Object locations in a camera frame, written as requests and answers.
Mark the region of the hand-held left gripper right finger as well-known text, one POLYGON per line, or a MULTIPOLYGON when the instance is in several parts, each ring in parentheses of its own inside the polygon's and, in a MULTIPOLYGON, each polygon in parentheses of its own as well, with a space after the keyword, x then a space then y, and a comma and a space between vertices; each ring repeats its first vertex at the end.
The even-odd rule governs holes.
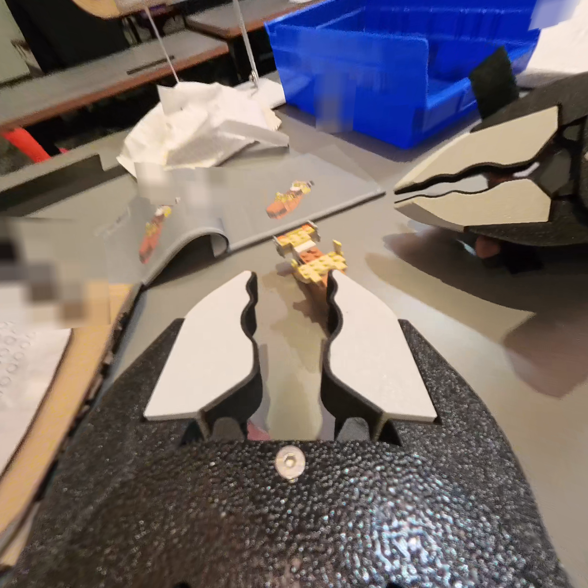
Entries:
POLYGON ((338 270, 327 281, 320 396, 336 419, 432 423, 437 412, 393 310, 338 270))

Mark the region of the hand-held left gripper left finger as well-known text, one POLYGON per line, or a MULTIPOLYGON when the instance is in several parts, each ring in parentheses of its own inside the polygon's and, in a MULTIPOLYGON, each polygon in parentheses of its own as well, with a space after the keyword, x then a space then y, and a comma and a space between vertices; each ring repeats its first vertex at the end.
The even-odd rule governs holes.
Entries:
POLYGON ((251 418, 263 396, 254 340, 257 302, 257 275, 245 270, 187 313, 146 405, 146 420, 251 418))

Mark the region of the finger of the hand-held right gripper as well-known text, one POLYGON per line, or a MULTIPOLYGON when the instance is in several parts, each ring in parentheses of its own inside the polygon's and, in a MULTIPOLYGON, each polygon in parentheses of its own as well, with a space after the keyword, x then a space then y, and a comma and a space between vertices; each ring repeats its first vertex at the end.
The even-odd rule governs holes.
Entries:
POLYGON ((409 219, 443 229, 547 222, 551 198, 532 180, 500 183, 481 192, 417 195, 394 204, 409 219))
POLYGON ((483 166, 513 168, 531 162, 559 128, 558 105, 471 131, 419 162, 394 187, 405 194, 483 166))

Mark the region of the orange and yellow brick model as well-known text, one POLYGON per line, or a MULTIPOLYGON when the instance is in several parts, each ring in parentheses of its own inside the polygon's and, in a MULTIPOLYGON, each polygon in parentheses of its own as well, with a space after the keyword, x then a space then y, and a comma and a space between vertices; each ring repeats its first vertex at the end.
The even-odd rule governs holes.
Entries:
POLYGON ((324 334, 329 334, 329 274, 335 270, 346 273, 348 265, 340 241, 332 241, 328 252, 320 250, 318 226, 307 220, 295 229, 272 237, 277 253, 290 264, 281 270, 282 276, 290 276, 298 291, 304 296, 293 303, 294 309, 305 319, 319 325, 324 334))

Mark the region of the person's right hand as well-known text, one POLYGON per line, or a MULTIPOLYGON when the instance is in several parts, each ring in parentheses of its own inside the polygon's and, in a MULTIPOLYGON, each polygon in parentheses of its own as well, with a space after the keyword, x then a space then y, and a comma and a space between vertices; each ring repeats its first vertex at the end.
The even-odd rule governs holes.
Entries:
POLYGON ((477 236, 474 243, 474 252, 482 261, 488 261, 500 255, 502 245, 500 241, 487 236, 477 236))

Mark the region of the white paper sheets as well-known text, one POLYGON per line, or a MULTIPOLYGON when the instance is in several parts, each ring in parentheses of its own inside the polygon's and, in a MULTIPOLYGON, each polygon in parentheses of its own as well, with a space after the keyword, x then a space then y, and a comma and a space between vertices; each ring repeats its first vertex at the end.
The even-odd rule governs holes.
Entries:
POLYGON ((545 30, 524 71, 517 74, 518 85, 535 88, 587 72, 587 33, 585 31, 545 30))

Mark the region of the blue plastic bin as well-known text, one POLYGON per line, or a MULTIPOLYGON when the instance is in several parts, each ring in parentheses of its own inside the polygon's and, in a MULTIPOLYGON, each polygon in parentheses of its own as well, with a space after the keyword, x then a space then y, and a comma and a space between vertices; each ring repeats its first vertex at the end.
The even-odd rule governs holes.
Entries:
POLYGON ((288 105, 408 149, 476 110, 469 76, 496 49, 525 69, 535 3, 323 1, 265 28, 288 105))

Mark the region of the grey instruction booklet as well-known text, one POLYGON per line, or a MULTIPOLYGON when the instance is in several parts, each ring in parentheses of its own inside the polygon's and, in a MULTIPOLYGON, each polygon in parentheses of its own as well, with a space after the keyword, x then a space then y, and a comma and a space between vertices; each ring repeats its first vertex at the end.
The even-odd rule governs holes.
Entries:
POLYGON ((249 165, 136 167, 137 195, 89 242, 69 219, 1 221, 1 293, 41 304, 78 299, 87 283, 150 285, 187 246, 208 238, 223 256, 385 193, 328 150, 249 165))

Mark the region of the brown cardboard sheet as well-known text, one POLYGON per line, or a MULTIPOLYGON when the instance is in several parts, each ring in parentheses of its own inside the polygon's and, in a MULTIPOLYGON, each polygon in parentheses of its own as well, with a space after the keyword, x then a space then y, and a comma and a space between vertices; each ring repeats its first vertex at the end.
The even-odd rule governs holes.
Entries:
POLYGON ((104 380, 138 291, 138 286, 111 285, 111 323, 72 331, 32 424, 1 472, 1 570, 13 567, 26 545, 43 483, 104 380))

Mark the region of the crumpled white paper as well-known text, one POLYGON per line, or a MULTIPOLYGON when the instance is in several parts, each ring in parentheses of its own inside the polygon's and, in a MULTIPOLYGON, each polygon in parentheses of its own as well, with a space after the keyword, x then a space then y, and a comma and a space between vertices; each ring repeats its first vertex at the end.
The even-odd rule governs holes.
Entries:
POLYGON ((247 148, 287 148, 275 108, 285 104, 280 82, 261 78, 235 88, 180 82, 157 87, 159 102, 125 138, 118 163, 166 169, 218 166, 247 148))

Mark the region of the black board with tan frame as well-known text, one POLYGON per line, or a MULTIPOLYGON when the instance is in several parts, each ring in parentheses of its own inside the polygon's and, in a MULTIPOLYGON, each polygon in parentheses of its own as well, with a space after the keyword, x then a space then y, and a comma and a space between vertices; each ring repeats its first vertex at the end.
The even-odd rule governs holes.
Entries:
POLYGON ((101 19, 117 19, 155 9, 167 10, 186 1, 73 1, 78 8, 101 19))

